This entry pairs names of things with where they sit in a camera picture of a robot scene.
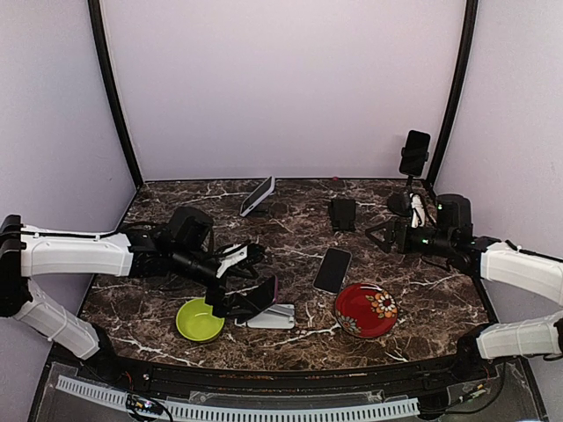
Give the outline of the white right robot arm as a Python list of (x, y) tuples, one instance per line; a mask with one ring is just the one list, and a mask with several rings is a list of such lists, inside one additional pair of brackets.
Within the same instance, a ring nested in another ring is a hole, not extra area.
[[(413, 227), (390, 219), (365, 230), (381, 251), (418, 253), (446, 259), (446, 265), (478, 280), (500, 282), (526, 290), (561, 305), (562, 260), (514, 243), (472, 234), (470, 223)], [(459, 382), (472, 378), (483, 360), (508, 356), (562, 357), (562, 312), (515, 323), (484, 324), (459, 339), (460, 354), (449, 363)]]

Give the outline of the white folding phone stand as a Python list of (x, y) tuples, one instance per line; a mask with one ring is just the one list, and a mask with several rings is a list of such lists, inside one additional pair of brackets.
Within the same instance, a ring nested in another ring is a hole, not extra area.
[(267, 330), (291, 330), (295, 327), (295, 306), (293, 304), (275, 304), (257, 316), (242, 321), (237, 318), (237, 327)]

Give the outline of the purple phone dark screen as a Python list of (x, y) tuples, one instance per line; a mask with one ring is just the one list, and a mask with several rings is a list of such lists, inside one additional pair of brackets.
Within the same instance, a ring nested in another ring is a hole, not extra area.
[(253, 317), (276, 304), (278, 284), (278, 278), (272, 276), (246, 295)]

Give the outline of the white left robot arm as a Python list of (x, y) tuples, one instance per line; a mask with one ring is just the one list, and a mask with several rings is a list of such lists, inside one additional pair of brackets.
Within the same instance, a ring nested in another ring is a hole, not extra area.
[(257, 307), (240, 294), (227, 295), (230, 276), (258, 277), (265, 256), (252, 241), (216, 248), (213, 219), (193, 207), (179, 208), (169, 222), (130, 223), (113, 232), (62, 232), (7, 216), (1, 225), (1, 316), (27, 324), (76, 358), (89, 362), (105, 383), (124, 375), (106, 332), (70, 314), (33, 281), (37, 275), (105, 274), (151, 278), (175, 274), (206, 288), (217, 317), (254, 316)]

